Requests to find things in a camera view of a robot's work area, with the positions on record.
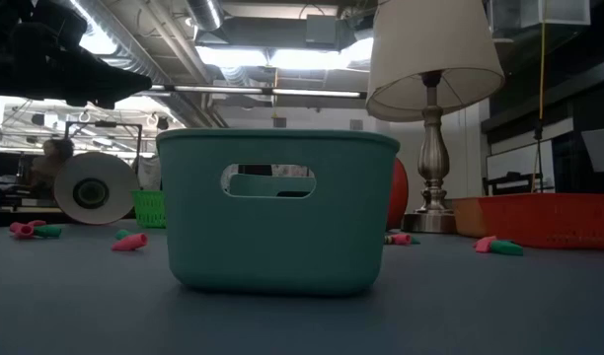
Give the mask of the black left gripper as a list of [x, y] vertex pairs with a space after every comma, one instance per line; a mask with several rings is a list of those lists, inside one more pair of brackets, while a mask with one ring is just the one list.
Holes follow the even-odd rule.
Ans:
[[148, 76], [82, 49], [86, 30], [86, 20], [56, 0], [0, 0], [0, 96], [113, 109], [152, 87]]

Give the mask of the teal plastic bin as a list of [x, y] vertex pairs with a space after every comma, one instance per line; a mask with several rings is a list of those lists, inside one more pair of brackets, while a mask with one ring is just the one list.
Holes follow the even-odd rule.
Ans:
[[[200, 290], [350, 295], [376, 280], [400, 145], [366, 131], [176, 129], [157, 152], [174, 276]], [[238, 196], [231, 165], [309, 168], [301, 197]]]

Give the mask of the person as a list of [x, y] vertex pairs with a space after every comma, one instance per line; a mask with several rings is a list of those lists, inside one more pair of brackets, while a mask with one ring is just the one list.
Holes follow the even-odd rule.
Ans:
[[31, 187], [52, 188], [63, 165], [73, 157], [74, 144], [70, 139], [48, 139], [43, 145], [43, 155], [33, 159]]

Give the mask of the large white paper roll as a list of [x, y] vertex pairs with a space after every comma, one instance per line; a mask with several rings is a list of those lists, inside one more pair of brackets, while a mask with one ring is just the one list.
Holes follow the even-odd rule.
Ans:
[[[233, 190], [256, 196], [262, 193], [277, 197], [305, 195], [312, 189], [309, 175], [267, 177], [232, 174], [230, 179]], [[113, 223], [134, 211], [132, 190], [161, 188], [142, 188], [134, 169], [116, 156], [99, 152], [70, 158], [53, 184], [54, 200], [62, 212], [88, 225]]]

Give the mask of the green mesh basket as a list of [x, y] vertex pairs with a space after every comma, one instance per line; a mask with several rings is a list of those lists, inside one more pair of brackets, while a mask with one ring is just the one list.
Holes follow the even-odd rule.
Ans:
[[161, 190], [132, 190], [131, 196], [139, 227], [166, 228], [164, 193]]

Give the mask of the long ceiling light strip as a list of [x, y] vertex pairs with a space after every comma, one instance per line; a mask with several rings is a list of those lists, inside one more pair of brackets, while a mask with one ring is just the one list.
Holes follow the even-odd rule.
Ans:
[[252, 95], [252, 96], [299, 96], [314, 98], [338, 98], [365, 100], [366, 92], [331, 91], [312, 89], [287, 89], [273, 87], [230, 87], [230, 86], [199, 86], [199, 85], [153, 85], [150, 92], [176, 92], [176, 93], [206, 93], [226, 95]]

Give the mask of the white shade table lamp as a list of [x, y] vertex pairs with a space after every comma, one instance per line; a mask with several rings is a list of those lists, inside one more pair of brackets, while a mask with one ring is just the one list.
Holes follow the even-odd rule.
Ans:
[[488, 98], [504, 81], [482, 0], [379, 2], [366, 110], [380, 120], [424, 127], [417, 160], [423, 203], [404, 216], [404, 231], [455, 233], [443, 187], [450, 160], [442, 117]]

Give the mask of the black bench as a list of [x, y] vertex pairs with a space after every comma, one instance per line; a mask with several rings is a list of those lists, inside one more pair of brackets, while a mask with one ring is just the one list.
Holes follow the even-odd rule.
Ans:
[[555, 192], [555, 184], [550, 178], [543, 179], [539, 173], [521, 174], [508, 172], [503, 177], [483, 178], [483, 190], [486, 195], [522, 194], [531, 192]]

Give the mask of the white ceiling fixture box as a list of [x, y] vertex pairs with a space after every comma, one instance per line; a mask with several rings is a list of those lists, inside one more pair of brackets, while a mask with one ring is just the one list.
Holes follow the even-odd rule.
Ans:
[[493, 31], [591, 23], [590, 0], [486, 0], [486, 10]]

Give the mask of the red mesh basket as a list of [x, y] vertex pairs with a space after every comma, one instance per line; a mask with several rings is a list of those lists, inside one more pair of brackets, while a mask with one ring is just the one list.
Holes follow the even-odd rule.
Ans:
[[535, 249], [604, 249], [604, 194], [523, 193], [452, 201], [457, 233]]

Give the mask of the white angled panel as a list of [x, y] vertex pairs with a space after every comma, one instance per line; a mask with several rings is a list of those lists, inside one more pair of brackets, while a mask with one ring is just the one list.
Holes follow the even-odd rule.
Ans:
[[593, 171], [595, 173], [604, 173], [604, 128], [582, 131], [581, 135]]

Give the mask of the black background gantry frame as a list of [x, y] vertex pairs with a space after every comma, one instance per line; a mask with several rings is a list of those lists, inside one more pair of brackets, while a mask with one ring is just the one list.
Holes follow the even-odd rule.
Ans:
[[84, 128], [88, 126], [94, 126], [96, 128], [104, 128], [104, 129], [117, 129], [124, 128], [127, 132], [129, 132], [130, 128], [134, 128], [137, 131], [137, 134], [134, 135], [135, 138], [135, 147], [130, 148], [129, 152], [122, 151], [109, 151], [110, 155], [117, 156], [121, 159], [131, 159], [133, 161], [138, 160], [141, 157], [141, 148], [142, 148], [142, 138], [143, 138], [143, 126], [139, 123], [123, 123], [116, 121], [108, 121], [108, 120], [97, 120], [97, 121], [66, 121], [65, 122], [65, 131], [64, 138], [73, 140], [74, 137]]

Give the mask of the silver ceiling air duct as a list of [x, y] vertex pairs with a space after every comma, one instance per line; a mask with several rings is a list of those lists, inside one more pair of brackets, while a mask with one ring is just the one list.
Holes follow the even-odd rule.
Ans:
[[219, 0], [186, 0], [194, 24], [204, 32], [218, 30], [224, 22], [224, 11]]

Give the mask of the grey ceiling duct box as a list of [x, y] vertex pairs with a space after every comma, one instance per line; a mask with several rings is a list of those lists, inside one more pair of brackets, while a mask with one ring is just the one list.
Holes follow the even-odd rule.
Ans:
[[306, 19], [235, 17], [218, 30], [201, 33], [194, 42], [214, 47], [341, 51], [356, 38], [345, 20], [308, 15]]

